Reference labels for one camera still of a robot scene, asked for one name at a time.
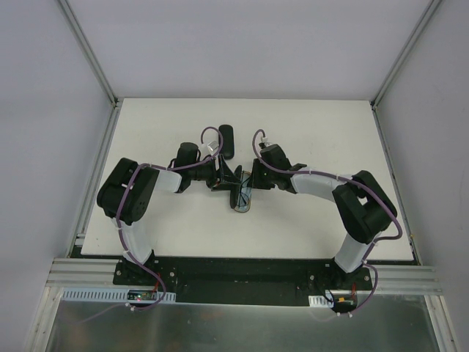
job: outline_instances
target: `wire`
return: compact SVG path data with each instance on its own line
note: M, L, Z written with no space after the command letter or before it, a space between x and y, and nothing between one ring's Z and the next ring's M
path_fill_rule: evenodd
M381 200L381 198L378 197L378 195L376 193L373 192L372 189L370 189L369 187L365 186L364 184L360 183L360 182L357 182L355 180L351 180L349 179L348 177L343 177L343 176L338 176L338 175L334 175L334 174L331 174L329 172L322 172L322 171L316 171L316 170L298 170L298 171L288 171L288 170L281 170L281 169L277 169L271 165L269 165L268 163L266 163L261 155L259 154L259 152L257 151L256 149L256 138L257 136L259 135L259 133L262 133L262 137L265 138L265 132L264 130L262 129L259 129L256 131L256 133L254 134L253 138L252 138L252 149L254 151L254 154L256 155L256 157L259 159L259 162L264 165L265 167L267 167L268 169L274 171L274 172L278 172L280 174L286 174L286 175L319 175L319 176L324 176L324 177L329 177L329 178L333 178L335 180L340 180L342 182L345 182L345 183L350 183L350 184L353 184L354 186L357 186L361 189L363 189L366 193L368 193L379 205L380 207L386 212L386 214L389 216L389 218L392 220L392 222L394 223L394 225L396 226L397 228L397 235L395 236L383 236L383 237L379 237L379 238L375 238L369 248L367 249L367 251L365 252L363 258L362 258L362 261L363 261L363 266L367 267L367 268L370 268L374 271L374 285L373 285L373 288L372 288L372 291L370 292L370 294L368 295L368 297L366 297L365 301L363 301L362 304L360 304L360 306L358 306L357 308L355 308L353 310L353 312L355 312L356 310L360 309L361 307L363 307L367 302L369 302L369 300L371 299L371 297L374 295L374 292L376 291L376 287L377 287L377 283L378 283L378 271L377 269L370 265L370 264L366 264L366 258L369 256L370 252L373 250L375 244L379 241L384 241L384 240L399 240L401 237L402 237L402 234L403 234L403 231L402 231L402 227L401 227L401 224L399 223L399 221L397 220L397 218L394 216L394 214L392 214L391 210L388 208L388 206Z
M220 139L220 144L218 146L218 149L217 151L215 152L215 154L212 155L211 158L207 158L207 159L204 159L203 161L199 161L197 163L194 163L194 164L191 164L191 165L186 165L186 166L180 166L180 167L172 167L172 168L165 168L165 167L162 167L162 166L158 166L158 165L152 165L152 164L140 164L137 166L137 168L135 169L135 171L133 172L132 174L132 177L130 178L129 182L128 182L128 186L126 187L125 191L124 191L124 194L122 195L122 198L120 200L120 204L119 204L119 207L117 208L117 212L116 212L116 223L117 223L117 228L118 228L118 231L119 231L119 239L120 239L120 243L122 244L122 248L124 249L124 251L127 253L127 256L136 264L138 265L140 268L142 268L143 270L145 270L147 273L149 273L150 275L152 275L153 277L155 277L157 279L157 281L161 284L161 288L163 289L163 295L161 295L161 297L159 299L157 299L155 302L153 302L152 304L148 305L148 306L145 306L145 307L136 307L136 306L133 306L133 309L136 309L136 310L148 310L148 309L151 309L153 308L156 304L160 303L165 295L166 295L166 286L164 285L164 282L163 280L155 273L153 272L152 270L148 269L145 265L143 265L142 263L140 263L134 256L133 254L129 251L129 248L127 246L127 244L125 243L125 239L124 239L124 232L122 231L122 223L120 221L120 215L122 213L122 209L124 208L124 204L125 204L125 200L127 199L128 197L128 194L130 192L130 189L132 188L132 185L133 183L135 182L135 179L137 177L137 175L139 174L140 170L142 170L143 168L145 167L152 167L154 169L162 169L162 170L168 170L168 171L177 171L177 170L184 170L184 169L189 169L191 167L195 167L195 166L199 166L199 165L203 165L203 164L206 164L208 163L211 159L214 159L218 156L218 154L220 154L220 151L221 151L221 148L223 147L223 136L221 135L221 132L215 128L215 127L212 127L212 126L209 126L209 127L206 127L204 128L204 130L202 131L201 133L201 136L200 136L200 140L202 143L204 143L204 134L206 131L208 130L214 130L218 133L218 138Z
M160 282L157 281L155 286L153 287L153 291L152 291L152 294L155 293L156 291L158 291L158 286L160 285Z
M168 165L168 167L171 167L171 166L173 166L173 163L174 163L175 161L176 161L176 158L174 158L174 159L171 159L171 161L169 162L169 165Z
M353 285L352 285L352 299L353 301L356 301L357 300L357 284L355 282L353 282Z
M249 204L250 202L251 202L251 201L250 201L250 199L249 199L249 196L248 196L246 193L244 193L244 192L240 192L240 198L239 198L239 200L238 200L238 202L237 202L237 206L238 206L238 207L246 207L246 206L248 206L248 204Z
M367 263L364 263L363 266L366 266L367 268L370 268L370 269L373 270L373 272L374 272L374 284L373 284L372 291L365 298L365 300L358 307L356 307L353 310L353 312L356 312L356 311L360 310L365 304L367 304L369 302L369 300L372 298L372 296L374 295L374 293L376 292L376 289L378 287L378 270L373 265L370 265L370 264L367 264Z

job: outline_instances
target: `metal bar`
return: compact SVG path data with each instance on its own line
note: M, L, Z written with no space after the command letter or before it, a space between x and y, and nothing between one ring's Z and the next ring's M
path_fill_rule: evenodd
M416 46L416 43L420 39L422 33L424 32L425 28L428 26L430 20L435 15L437 9L443 3L443 0L431 0L429 4L426 6L424 13L418 20L416 26L412 30L407 42L404 44L404 47L400 51L399 55L397 56L396 61L394 61L391 70L389 71L388 75L386 76L383 84L378 89L378 93L376 97L372 101L373 107L380 105L381 100L383 99L385 93L388 91L390 85L393 83L394 79L397 76L397 73L402 68L405 60L409 57L410 52Z
M95 53L93 52L91 45L89 44L83 32L83 29L81 28L80 23L78 22L78 19L75 13L73 12L68 0L57 0L57 4L59 5L60 10L67 19L72 33L75 36L75 39L77 40L78 45L80 46L80 49L83 52L83 55L85 56L87 62L89 63L89 66L91 67L94 75L96 76L96 79L99 81L100 86L103 88L104 93L106 93L106 95L108 96L108 99L109 101L111 101L111 104L115 105L115 103L117 102L116 94L111 88L111 85L109 84L109 81L106 78L106 75L104 74L100 63L96 59Z
M112 279L118 260L55 259L47 286L115 287ZM441 295L433 267L419 265L376 265L378 295Z
M63 289L60 287L44 289L25 351L43 352L47 348L62 293Z
M119 119L121 106L122 103L120 101L117 102L117 105L113 108L111 114L109 115L108 123L106 125L106 129L104 130L104 134L101 139L100 149L97 152L95 162L93 164L94 166L92 175L88 181L88 184L86 185L84 201L82 203L80 213L78 214L78 218L76 220L76 225L74 227L73 232L73 240L70 243L68 254L71 253L73 246L75 245L77 236L86 232L86 226L89 222L89 217L91 216L93 208L93 200L97 193L97 188L99 186L99 182L103 174L106 158L108 156L109 148L111 147L112 136L114 135L117 120Z
M420 253L414 241L412 230L410 229L409 221L407 220L407 214L405 213L405 208L404 208L404 203L402 202L401 192L399 191L399 187L396 181L396 175L394 174L394 163L391 157L391 152L389 150L388 143L386 141L385 134L383 132L383 129L381 128L380 120L377 115L377 109L373 109L372 107L372 111L373 111L374 123L376 124L378 136L380 137L381 146L383 148L386 163L388 165L389 174L391 175L391 181L393 183L394 192L396 193L397 203L398 203L399 209L401 210L401 214L404 217L402 219L402 222L404 223L404 227L407 231L408 240L412 247L414 257L417 259L417 263L422 264Z
M440 296L425 296L430 320L437 338L438 347L442 352L457 352L457 341L454 339L451 320L447 314L444 298Z

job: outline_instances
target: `metal sheet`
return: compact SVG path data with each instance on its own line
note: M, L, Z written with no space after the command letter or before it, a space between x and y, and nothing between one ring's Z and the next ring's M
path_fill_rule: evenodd
M438 351L420 296L376 296L329 321L323 309L173 304L70 323L109 306L61 302L47 351Z

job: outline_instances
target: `white wall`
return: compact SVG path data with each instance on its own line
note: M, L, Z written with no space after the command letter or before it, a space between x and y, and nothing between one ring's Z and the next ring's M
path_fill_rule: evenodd
M120 97L370 100L429 0L71 0Z
M410 228L469 350L469 1L443 2L378 117Z
M52 0L0 3L0 351L64 255L110 106Z

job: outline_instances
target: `white table surface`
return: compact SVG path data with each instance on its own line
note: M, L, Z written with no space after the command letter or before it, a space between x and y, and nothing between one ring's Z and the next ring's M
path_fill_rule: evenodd
M397 206L384 152L367 101L125 99L101 184L120 158L167 166L181 142L200 144L208 125L234 128L232 170L251 171L251 139L264 128L292 164L308 164L338 174L370 171ZM216 133L206 133L207 140ZM183 194L153 194L145 221L156 255L195 257L330 258L345 228L336 206L309 195L278 189L253 190L251 209L236 213L229 192L211 192L192 182ZM395 235L391 225L384 235ZM117 231L94 206L82 254L121 255ZM370 259L412 260L407 233L384 241Z

